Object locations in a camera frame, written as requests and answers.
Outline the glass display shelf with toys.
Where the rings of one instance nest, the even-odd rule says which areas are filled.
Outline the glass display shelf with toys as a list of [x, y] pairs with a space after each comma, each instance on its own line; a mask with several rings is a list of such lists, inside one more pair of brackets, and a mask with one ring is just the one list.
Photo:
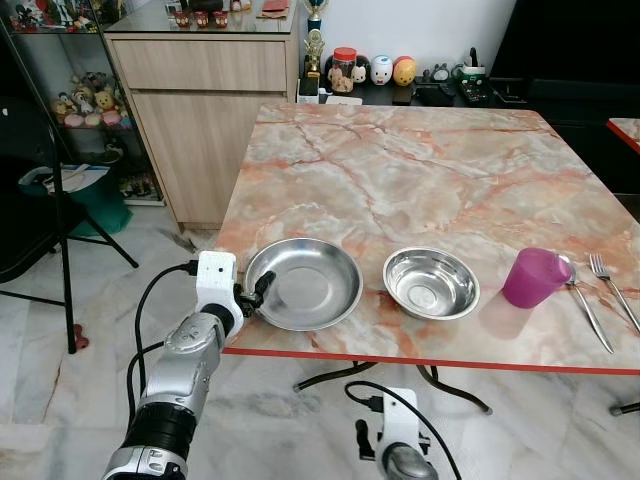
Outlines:
[[0, 51], [58, 129], [64, 160], [108, 166], [128, 205], [164, 204], [105, 29], [127, 0], [0, 0]]

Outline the red edged marble side table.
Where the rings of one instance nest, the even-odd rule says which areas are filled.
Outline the red edged marble side table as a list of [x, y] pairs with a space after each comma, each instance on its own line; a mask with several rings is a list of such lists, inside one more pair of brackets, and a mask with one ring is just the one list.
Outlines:
[[637, 118], [609, 118], [608, 128], [616, 133], [627, 146], [640, 152], [640, 120]]

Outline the large steel plate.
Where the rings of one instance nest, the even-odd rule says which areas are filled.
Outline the large steel plate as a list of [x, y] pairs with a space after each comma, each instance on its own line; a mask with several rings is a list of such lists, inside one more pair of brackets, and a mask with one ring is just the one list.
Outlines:
[[356, 261], [321, 239], [291, 238], [269, 244], [244, 269], [252, 293], [266, 274], [274, 278], [260, 294], [256, 314], [280, 329], [315, 332], [338, 324], [355, 311], [364, 288]]

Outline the red envelope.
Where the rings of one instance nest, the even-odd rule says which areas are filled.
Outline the red envelope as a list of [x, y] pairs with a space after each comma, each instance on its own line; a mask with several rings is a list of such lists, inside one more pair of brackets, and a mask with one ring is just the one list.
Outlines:
[[259, 19], [285, 19], [291, 13], [292, 0], [261, 0]]

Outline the gold trophy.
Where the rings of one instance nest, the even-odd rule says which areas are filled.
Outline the gold trophy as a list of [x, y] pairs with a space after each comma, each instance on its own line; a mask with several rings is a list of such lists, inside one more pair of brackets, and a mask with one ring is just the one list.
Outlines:
[[320, 31], [321, 24], [323, 24], [321, 13], [323, 13], [326, 1], [328, 0], [307, 0], [306, 3], [308, 12], [305, 38], [306, 54], [303, 58], [303, 76], [305, 77], [320, 77], [320, 67], [323, 63], [321, 55], [324, 50], [323, 32]]

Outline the purple plastic cup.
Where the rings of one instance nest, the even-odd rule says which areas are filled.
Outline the purple plastic cup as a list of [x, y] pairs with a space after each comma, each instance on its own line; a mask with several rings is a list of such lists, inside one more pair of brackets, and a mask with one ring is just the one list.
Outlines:
[[570, 279], [570, 266], [556, 252], [529, 247], [517, 253], [500, 293], [518, 308], [535, 308]]

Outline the red lidded snack jar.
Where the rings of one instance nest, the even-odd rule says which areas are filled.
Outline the red lidded snack jar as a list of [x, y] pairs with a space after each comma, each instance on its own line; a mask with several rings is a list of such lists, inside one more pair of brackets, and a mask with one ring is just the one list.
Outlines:
[[353, 47], [335, 47], [328, 70], [329, 90], [335, 95], [349, 95], [355, 88], [353, 69], [358, 52]]

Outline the small white box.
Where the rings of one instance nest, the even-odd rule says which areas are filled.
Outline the small white box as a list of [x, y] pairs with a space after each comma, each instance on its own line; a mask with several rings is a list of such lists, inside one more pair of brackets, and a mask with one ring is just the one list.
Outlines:
[[320, 104], [321, 82], [316, 76], [305, 76], [297, 81], [297, 90], [294, 100], [298, 104]]

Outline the green and white mug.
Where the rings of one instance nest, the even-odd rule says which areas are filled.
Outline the green and white mug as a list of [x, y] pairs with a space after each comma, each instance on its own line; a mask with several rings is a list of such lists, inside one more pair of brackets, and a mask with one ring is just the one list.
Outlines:
[[463, 86], [463, 84], [481, 86], [481, 84], [486, 83], [488, 73], [486, 73], [484, 65], [479, 63], [475, 47], [471, 47], [471, 49], [468, 50], [468, 54], [463, 58], [462, 63], [454, 67], [453, 76], [454, 82], [456, 82], [458, 86]]

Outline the steel fork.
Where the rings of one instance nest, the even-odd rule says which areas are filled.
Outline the steel fork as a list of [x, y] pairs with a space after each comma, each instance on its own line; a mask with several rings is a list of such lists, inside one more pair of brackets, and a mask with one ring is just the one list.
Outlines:
[[618, 303], [620, 303], [623, 311], [626, 312], [628, 320], [630, 320], [631, 324], [635, 326], [637, 332], [640, 332], [640, 325], [639, 321], [637, 321], [637, 316], [635, 312], [631, 310], [630, 303], [628, 303], [628, 301], [626, 300], [625, 294], [623, 294], [621, 292], [621, 289], [612, 282], [611, 273], [609, 273], [608, 266], [605, 265], [603, 257], [600, 256], [599, 253], [590, 253], [588, 257], [590, 262], [590, 269], [591, 271], [593, 271], [593, 274], [596, 276], [596, 278], [602, 280], [605, 285], [608, 285], [608, 287], [611, 288], [614, 297], [616, 297], [616, 300], [618, 301]]

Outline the light wooden cabinet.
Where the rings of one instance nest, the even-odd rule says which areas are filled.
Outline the light wooden cabinet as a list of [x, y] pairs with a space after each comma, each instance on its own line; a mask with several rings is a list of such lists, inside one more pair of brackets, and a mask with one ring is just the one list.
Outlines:
[[296, 29], [110, 31], [105, 40], [179, 228], [220, 228], [261, 106], [294, 99]]

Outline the green bin with bag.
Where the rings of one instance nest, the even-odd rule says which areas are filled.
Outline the green bin with bag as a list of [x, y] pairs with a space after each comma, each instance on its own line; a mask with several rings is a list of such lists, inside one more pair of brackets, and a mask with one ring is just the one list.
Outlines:
[[[55, 191], [50, 166], [37, 166], [17, 182], [31, 196], [50, 195]], [[125, 205], [113, 172], [108, 166], [61, 166], [63, 191], [86, 209], [88, 215], [109, 234], [116, 234], [128, 225], [132, 211]]]

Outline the white round figurine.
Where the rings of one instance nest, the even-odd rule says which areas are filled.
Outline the white round figurine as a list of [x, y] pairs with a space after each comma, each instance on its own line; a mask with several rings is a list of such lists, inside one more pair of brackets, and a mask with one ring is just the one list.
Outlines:
[[378, 55], [370, 60], [369, 78], [372, 84], [383, 86], [393, 77], [394, 63], [388, 55]]

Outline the yellow and red figurine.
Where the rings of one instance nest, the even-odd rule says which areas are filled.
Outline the yellow and red figurine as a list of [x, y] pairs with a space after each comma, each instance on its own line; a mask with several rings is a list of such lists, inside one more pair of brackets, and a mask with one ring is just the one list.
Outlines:
[[399, 87], [411, 86], [417, 76], [417, 63], [411, 56], [399, 56], [393, 63], [392, 82]]

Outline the steel spoon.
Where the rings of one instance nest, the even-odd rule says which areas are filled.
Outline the steel spoon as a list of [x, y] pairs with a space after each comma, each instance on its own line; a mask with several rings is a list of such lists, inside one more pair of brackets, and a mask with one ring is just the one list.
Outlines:
[[608, 338], [605, 337], [602, 326], [600, 326], [599, 321], [596, 320], [596, 316], [593, 310], [591, 310], [588, 300], [586, 300], [585, 294], [582, 293], [581, 289], [579, 288], [579, 282], [577, 282], [576, 266], [573, 265], [573, 262], [568, 259], [566, 255], [562, 255], [562, 253], [558, 253], [557, 257], [564, 268], [567, 268], [568, 271], [570, 271], [570, 274], [568, 274], [568, 279], [566, 280], [566, 282], [564, 282], [564, 284], [566, 284], [567, 287], [570, 288], [571, 292], [575, 293], [577, 301], [579, 301], [581, 310], [584, 311], [586, 317], [588, 317], [591, 329], [593, 329], [596, 339], [598, 339], [599, 342], [602, 343], [602, 346], [605, 348], [605, 351], [609, 353], [609, 355], [613, 355], [614, 349], [612, 348], [611, 343], [609, 343]]

